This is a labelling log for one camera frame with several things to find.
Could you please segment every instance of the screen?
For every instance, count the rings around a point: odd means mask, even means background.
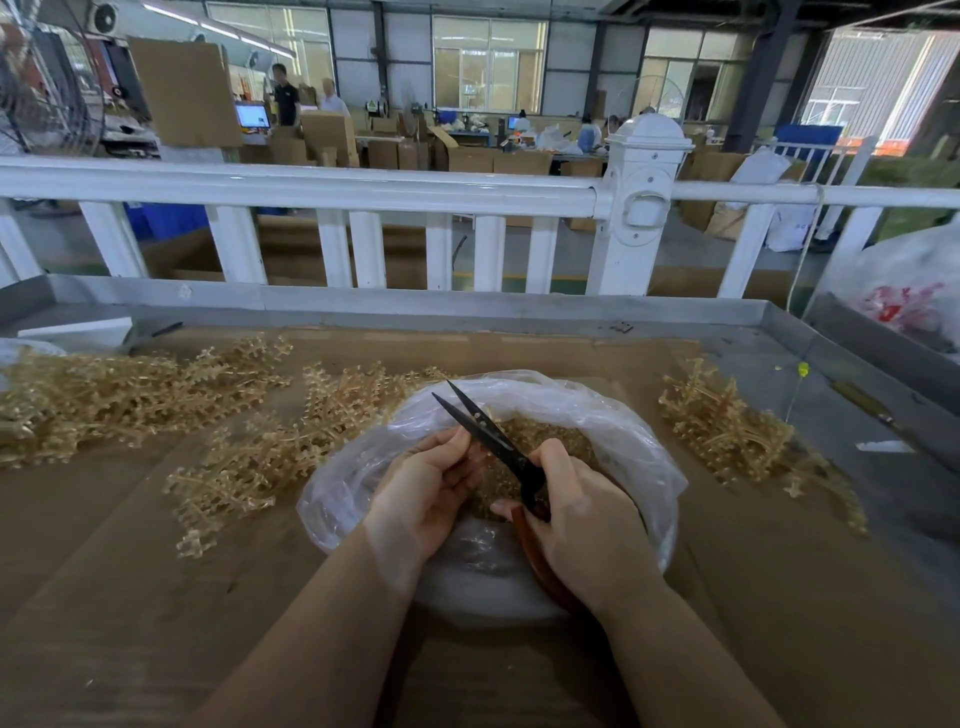
[[[244,129],[270,129],[270,119],[263,104],[236,104],[237,120]]]

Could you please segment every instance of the standing fan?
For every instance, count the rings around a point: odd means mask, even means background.
[[[68,0],[43,0],[62,28],[37,21],[40,0],[0,0],[0,154],[91,157],[104,129],[104,91]]]

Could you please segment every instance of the worker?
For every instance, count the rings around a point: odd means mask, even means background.
[[[520,110],[520,116],[518,116],[516,122],[514,122],[514,131],[516,133],[530,131],[530,119],[527,118],[527,112],[524,109]]]
[[[334,111],[342,113],[344,116],[350,116],[350,110],[344,103],[344,100],[337,96],[336,88],[333,85],[333,79],[324,79],[324,98],[320,100],[320,111]]]
[[[633,501],[559,440],[529,457],[546,473],[552,520],[528,513],[527,521],[553,571],[606,632],[640,724],[784,728],[663,581]],[[420,572],[481,482],[484,459],[455,427],[394,460],[367,516],[186,725],[372,725]],[[509,519],[513,506],[500,500],[492,510]]]
[[[297,87],[287,80],[287,67],[283,63],[274,63],[274,100],[276,115],[281,127],[300,125],[300,93]]]
[[[581,152],[588,155],[603,144],[603,132],[600,127],[593,123],[593,119],[588,113],[584,114],[583,123],[580,134],[577,136],[577,146],[580,147]]]

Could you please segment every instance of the man in black shirt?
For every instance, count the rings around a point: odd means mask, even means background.
[[[300,95],[297,88],[287,81],[287,67],[274,63],[274,99],[276,115],[281,127],[296,127],[300,122]]]

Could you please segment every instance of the fluorescent light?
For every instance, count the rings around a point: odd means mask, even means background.
[[[173,11],[168,11],[163,8],[158,8],[156,5],[148,5],[147,3],[143,3],[143,7],[150,12],[159,12],[161,15],[172,17],[175,20],[182,20],[184,23],[190,23],[190,25],[200,25],[200,23],[198,23],[192,17],[187,17],[186,15],[180,15]]]
[[[201,27],[201,28],[206,28],[206,29],[209,30],[209,31],[213,31],[214,33],[219,33],[221,36],[231,37],[231,38],[233,38],[234,40],[239,40],[239,39],[240,39],[240,36],[237,35],[236,33],[231,33],[230,31],[225,31],[223,28],[217,28],[217,27],[214,26],[214,25],[207,25],[206,23],[201,23],[201,24],[200,24],[200,27]]]
[[[261,43],[259,40],[254,40],[251,37],[240,36],[240,39],[243,40],[245,43],[249,43],[250,45],[255,45],[257,48],[263,48],[263,50],[265,51],[273,52],[274,50],[266,43]]]

